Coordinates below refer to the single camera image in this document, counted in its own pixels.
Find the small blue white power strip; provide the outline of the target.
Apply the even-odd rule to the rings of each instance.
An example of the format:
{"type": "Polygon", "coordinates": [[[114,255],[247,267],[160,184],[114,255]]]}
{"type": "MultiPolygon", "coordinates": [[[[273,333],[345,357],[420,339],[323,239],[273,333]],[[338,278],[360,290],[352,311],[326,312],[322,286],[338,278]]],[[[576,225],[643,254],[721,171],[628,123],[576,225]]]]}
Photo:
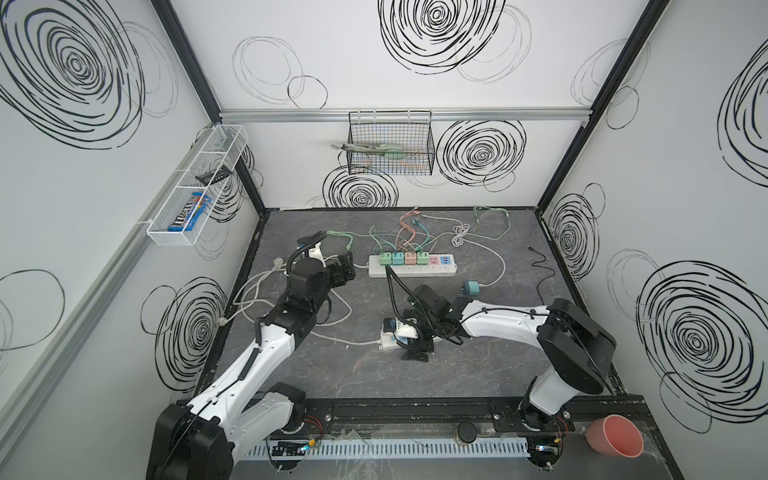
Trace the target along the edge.
{"type": "Polygon", "coordinates": [[[400,343],[408,343],[408,338],[399,334],[399,322],[395,318],[385,318],[382,321],[380,348],[390,350],[400,347],[400,343]]]}

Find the large multicolour power strip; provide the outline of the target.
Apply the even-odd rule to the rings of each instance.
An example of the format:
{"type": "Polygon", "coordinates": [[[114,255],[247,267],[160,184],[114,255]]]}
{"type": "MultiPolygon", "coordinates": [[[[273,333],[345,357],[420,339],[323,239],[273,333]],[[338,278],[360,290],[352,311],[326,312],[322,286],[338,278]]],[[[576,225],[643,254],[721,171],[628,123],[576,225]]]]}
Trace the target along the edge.
{"type": "Polygon", "coordinates": [[[416,253],[418,258],[415,265],[402,266],[382,266],[377,254],[370,255],[367,262],[368,275],[370,278],[385,278],[387,267],[403,278],[453,277],[456,275],[458,268],[452,254],[416,253]]]}

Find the pink charger plug with cable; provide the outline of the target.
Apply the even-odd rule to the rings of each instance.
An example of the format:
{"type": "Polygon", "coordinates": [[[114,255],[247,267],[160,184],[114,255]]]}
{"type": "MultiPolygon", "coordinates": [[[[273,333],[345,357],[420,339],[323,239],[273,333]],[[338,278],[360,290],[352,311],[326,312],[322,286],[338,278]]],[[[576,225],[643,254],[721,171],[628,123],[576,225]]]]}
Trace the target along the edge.
{"type": "Polygon", "coordinates": [[[415,265],[417,263],[417,248],[413,244],[416,238],[416,230],[408,221],[418,214],[418,208],[414,207],[403,214],[398,220],[400,228],[395,236],[395,251],[402,255],[404,265],[415,265]]]}

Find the green charger plug with cable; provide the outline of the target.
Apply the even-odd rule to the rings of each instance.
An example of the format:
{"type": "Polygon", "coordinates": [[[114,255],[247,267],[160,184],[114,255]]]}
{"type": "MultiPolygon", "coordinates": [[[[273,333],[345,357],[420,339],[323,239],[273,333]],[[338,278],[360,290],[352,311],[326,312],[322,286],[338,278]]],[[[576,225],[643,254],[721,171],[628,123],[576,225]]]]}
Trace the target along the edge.
{"type": "Polygon", "coordinates": [[[335,238],[342,238],[346,240],[345,249],[351,251],[356,239],[371,239],[376,243],[373,252],[378,255],[378,260],[382,265],[393,264],[394,245],[386,243],[378,234],[358,234],[348,231],[333,231],[329,230],[327,235],[335,238]]]}

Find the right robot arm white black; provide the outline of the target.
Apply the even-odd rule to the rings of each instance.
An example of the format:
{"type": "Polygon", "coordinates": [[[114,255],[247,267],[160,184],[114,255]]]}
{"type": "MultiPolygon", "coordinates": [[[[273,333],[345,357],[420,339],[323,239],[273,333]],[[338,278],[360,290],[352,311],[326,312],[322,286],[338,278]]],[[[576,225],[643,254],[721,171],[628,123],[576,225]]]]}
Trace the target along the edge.
{"type": "Polygon", "coordinates": [[[539,348],[549,365],[530,383],[517,406],[525,428],[543,431],[563,416],[566,403],[578,395],[601,395],[616,340],[584,310],[556,298],[548,305],[505,306],[468,297],[449,302],[426,285],[407,292],[408,307],[390,296],[394,339],[405,358],[426,362],[434,341],[461,346],[466,339],[496,338],[539,348]]]}

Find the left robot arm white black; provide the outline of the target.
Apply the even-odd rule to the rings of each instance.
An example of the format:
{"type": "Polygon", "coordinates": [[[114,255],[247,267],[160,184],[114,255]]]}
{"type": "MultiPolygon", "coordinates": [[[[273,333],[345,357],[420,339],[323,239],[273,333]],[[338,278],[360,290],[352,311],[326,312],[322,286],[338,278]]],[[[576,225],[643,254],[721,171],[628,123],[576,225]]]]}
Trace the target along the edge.
{"type": "Polygon", "coordinates": [[[354,257],[330,261],[296,250],[286,262],[287,283],[275,306],[256,321],[248,348],[207,389],[158,417],[149,454],[149,479],[227,479],[258,442],[276,430],[298,430],[303,391],[278,383],[254,397],[273,371],[317,323],[332,289],[356,276],[354,257]]]}

